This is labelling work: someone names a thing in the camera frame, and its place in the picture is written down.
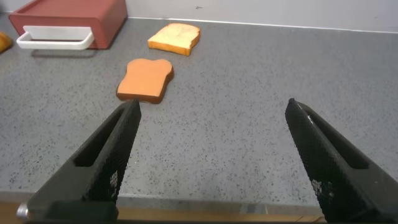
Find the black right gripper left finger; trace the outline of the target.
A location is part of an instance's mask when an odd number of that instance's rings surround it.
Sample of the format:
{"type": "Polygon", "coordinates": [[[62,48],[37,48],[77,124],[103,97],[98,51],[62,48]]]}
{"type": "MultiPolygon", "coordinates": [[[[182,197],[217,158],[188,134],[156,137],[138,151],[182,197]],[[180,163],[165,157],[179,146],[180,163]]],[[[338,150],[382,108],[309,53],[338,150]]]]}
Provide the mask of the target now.
{"type": "Polygon", "coordinates": [[[138,100],[119,105],[26,203],[30,222],[113,222],[141,120],[138,100]]]}

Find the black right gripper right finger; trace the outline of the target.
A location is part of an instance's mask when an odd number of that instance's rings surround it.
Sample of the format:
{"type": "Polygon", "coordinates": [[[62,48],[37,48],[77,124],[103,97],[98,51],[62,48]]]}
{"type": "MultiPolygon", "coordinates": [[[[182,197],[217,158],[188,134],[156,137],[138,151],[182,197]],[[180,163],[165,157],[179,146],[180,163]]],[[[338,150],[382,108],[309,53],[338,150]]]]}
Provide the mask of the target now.
{"type": "Polygon", "coordinates": [[[397,221],[395,179],[309,106],[291,98],[285,118],[326,221],[397,221]]]}

